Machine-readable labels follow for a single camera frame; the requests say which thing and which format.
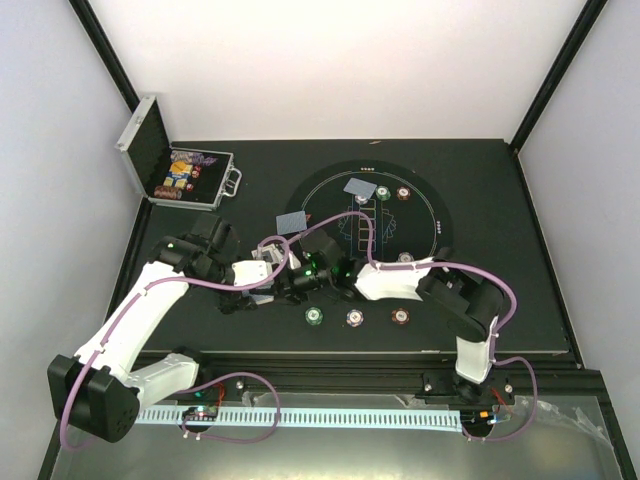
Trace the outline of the brown poker chip stack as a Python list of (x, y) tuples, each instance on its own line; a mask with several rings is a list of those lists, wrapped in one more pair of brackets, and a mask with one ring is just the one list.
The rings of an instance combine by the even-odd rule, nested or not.
[(410, 314), (406, 309), (398, 308), (392, 311), (391, 319), (395, 324), (406, 325), (410, 321)]

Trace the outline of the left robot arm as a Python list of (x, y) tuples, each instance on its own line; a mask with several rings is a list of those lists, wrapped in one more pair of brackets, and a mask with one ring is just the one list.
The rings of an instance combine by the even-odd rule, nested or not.
[(192, 286), (239, 293), (272, 272), (262, 259), (238, 261), (227, 254), (229, 223), (202, 215), (192, 231), (166, 236), (152, 250), (134, 286), (98, 332), (76, 353), (58, 355), (47, 369), (60, 440), (69, 427), (114, 443), (133, 426), (140, 411), (183, 390), (193, 399), (214, 388), (213, 372), (196, 356), (171, 353), (135, 370), (136, 358), (161, 320)]

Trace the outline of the blue white poker chip stack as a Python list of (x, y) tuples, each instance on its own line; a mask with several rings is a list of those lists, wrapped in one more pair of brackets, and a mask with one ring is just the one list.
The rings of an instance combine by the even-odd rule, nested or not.
[(351, 327), (358, 327), (364, 321), (364, 314), (357, 309), (352, 309), (346, 314), (346, 323)]

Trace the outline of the green poker chip stack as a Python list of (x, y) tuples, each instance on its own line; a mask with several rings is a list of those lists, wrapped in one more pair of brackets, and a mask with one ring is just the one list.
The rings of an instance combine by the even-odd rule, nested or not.
[(311, 326), (318, 326), (322, 323), (324, 315), (320, 308), (310, 307), (305, 311), (305, 320)]

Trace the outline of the dealt card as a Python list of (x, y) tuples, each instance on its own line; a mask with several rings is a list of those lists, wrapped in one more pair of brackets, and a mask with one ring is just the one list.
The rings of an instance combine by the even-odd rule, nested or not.
[(297, 234), (307, 229), (307, 215), (304, 210), (285, 213), (276, 217), (276, 232), (280, 236)]
[(369, 199), (376, 191), (377, 185), (358, 178), (350, 178), (343, 188), (343, 191), (354, 196)]

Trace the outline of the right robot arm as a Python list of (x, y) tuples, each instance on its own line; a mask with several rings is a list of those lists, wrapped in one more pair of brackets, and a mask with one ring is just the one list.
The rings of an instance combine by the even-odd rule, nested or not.
[(329, 286), (347, 301), (421, 301), (456, 337), (453, 391), (479, 402), (491, 390), (499, 314), (507, 288), (494, 275), (459, 263), (450, 249), (421, 260), (381, 262), (349, 258), (325, 231), (301, 239), (305, 260), (273, 280), (274, 296), (291, 303)]

